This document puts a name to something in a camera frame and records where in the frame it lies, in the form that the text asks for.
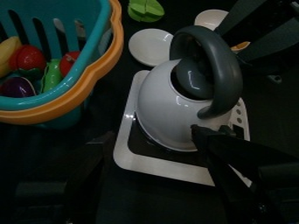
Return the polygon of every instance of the toy pepper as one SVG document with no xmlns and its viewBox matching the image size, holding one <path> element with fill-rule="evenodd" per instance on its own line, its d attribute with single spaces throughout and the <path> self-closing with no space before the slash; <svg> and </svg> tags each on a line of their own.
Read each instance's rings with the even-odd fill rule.
<svg viewBox="0 0 299 224">
<path fill-rule="evenodd" d="M 46 64 L 41 78 L 41 93 L 53 89 L 61 82 L 60 62 L 60 59 L 52 59 Z"/>
</svg>

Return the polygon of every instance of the toy banana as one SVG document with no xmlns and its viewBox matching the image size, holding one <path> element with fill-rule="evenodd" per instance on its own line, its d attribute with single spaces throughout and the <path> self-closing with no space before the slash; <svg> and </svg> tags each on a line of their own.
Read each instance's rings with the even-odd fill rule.
<svg viewBox="0 0 299 224">
<path fill-rule="evenodd" d="M 0 44 L 0 78 L 12 72 L 9 67 L 9 59 L 14 51 L 21 47 L 18 37 L 10 37 Z"/>
</svg>

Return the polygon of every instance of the black surface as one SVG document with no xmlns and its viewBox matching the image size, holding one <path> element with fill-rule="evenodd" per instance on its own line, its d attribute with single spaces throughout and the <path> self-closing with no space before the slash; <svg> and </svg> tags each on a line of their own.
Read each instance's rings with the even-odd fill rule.
<svg viewBox="0 0 299 224">
<path fill-rule="evenodd" d="M 137 23 L 122 5 L 125 48 L 109 74 L 97 82 L 80 123 L 65 130 L 0 124 L 0 223 L 9 223 L 14 188 L 20 178 L 42 163 L 76 149 L 108 130 L 117 133 L 133 75 L 150 70 L 132 58 L 126 43 L 141 29 L 174 33 L 192 25 L 206 9 L 229 10 L 233 0 L 160 1 L 165 15 L 152 24 Z M 252 142 L 299 157 L 299 66 L 284 72 L 276 85 L 267 77 L 244 77 L 242 99 Z M 112 164 L 97 210 L 97 223 L 225 223 L 216 190 L 204 185 L 121 170 Z"/>
</svg>

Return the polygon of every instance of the toy tomato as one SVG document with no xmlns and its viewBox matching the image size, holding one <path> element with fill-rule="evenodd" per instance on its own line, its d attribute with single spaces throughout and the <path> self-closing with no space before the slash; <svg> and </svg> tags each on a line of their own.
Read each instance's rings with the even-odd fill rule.
<svg viewBox="0 0 299 224">
<path fill-rule="evenodd" d="M 68 72 L 70 70 L 70 67 L 74 64 L 76 59 L 77 59 L 78 56 L 80 56 L 80 52 L 76 51 L 76 52 L 66 52 L 64 54 L 64 56 L 61 57 L 61 60 L 60 60 L 60 73 L 61 73 L 62 77 L 66 76 L 66 74 L 68 74 Z"/>
<path fill-rule="evenodd" d="M 46 66 L 42 52 L 33 45 L 22 45 L 9 59 L 9 67 L 24 75 L 41 74 Z"/>
</svg>

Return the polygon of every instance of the toy stove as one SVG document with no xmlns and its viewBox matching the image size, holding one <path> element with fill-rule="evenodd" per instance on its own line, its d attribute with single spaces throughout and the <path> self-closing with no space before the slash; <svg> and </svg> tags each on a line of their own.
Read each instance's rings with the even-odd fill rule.
<svg viewBox="0 0 299 224">
<path fill-rule="evenodd" d="M 197 151 L 177 152 L 162 148 L 150 141 L 141 130 L 136 119 L 136 99 L 148 73 L 149 71 L 140 71 L 134 74 L 116 138 L 113 152 L 116 164 L 129 171 L 213 186 L 201 154 Z M 249 140 L 246 110 L 241 99 L 232 109 L 228 126 L 236 132 L 237 137 Z M 237 175 L 249 185 L 249 180 L 238 173 Z"/>
</svg>

